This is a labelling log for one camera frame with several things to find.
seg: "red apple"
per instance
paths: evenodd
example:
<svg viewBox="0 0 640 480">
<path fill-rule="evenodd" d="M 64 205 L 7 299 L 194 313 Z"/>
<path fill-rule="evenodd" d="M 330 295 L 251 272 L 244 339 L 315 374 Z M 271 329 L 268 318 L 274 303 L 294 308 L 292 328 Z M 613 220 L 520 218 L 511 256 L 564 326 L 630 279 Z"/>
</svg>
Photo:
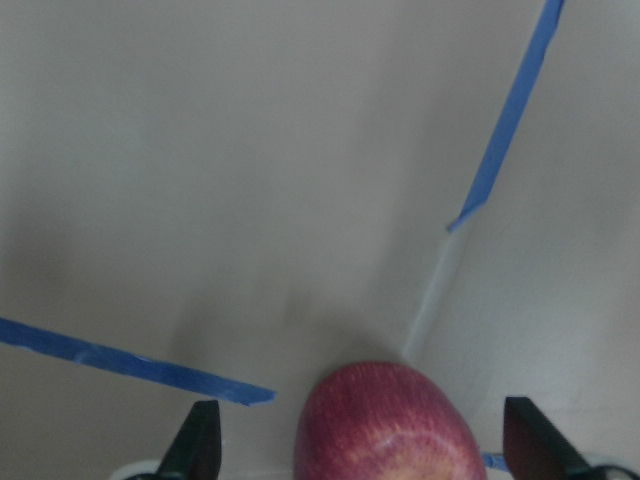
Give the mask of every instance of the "red apple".
<svg viewBox="0 0 640 480">
<path fill-rule="evenodd" d="M 462 416 L 421 373 L 394 363 L 340 368 L 309 396 L 295 480 L 486 480 Z"/>
</svg>

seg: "white surface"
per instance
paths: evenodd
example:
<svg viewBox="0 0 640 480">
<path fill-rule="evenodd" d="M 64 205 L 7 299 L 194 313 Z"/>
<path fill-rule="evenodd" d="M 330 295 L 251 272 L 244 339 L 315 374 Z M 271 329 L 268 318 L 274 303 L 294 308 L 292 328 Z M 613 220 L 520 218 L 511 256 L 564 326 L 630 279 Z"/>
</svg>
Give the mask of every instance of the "white surface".
<svg viewBox="0 0 640 480">
<path fill-rule="evenodd" d="M 569 2 L 457 276 L 444 230 L 541 6 L 2 2 L 0 315 L 277 389 L 222 406 L 224 479 L 290 478 L 319 376 L 418 358 L 438 312 L 421 365 L 483 448 L 519 390 L 629 456 L 635 2 Z M 8 480 L 156 457 L 197 398 L 0 361 Z"/>
<path fill-rule="evenodd" d="M 640 468 L 638 2 L 568 2 L 423 370 L 480 444 L 529 395 L 580 451 Z"/>
</svg>

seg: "blue tape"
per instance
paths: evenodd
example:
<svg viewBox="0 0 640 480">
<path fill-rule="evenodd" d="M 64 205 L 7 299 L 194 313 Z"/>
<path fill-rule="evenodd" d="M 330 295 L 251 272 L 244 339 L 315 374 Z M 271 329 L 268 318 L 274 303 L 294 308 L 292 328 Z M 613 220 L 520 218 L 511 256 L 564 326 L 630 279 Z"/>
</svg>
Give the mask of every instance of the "blue tape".
<svg viewBox="0 0 640 480">
<path fill-rule="evenodd" d="M 538 79 L 547 47 L 558 27 L 563 5 L 564 0 L 547 0 L 545 3 L 462 211 L 458 218 L 447 227 L 449 232 L 460 228 L 489 199 L 504 157 L 509 150 L 533 86 Z"/>
<path fill-rule="evenodd" d="M 501 470 L 508 472 L 507 462 L 504 461 L 504 456 L 499 453 L 483 453 L 482 461 L 487 468 L 493 468 L 494 470 Z"/>
<path fill-rule="evenodd" d="M 152 360 L 4 318 L 0 318 L 0 342 L 242 405 L 269 403 L 275 398 L 273 390 Z"/>
</svg>

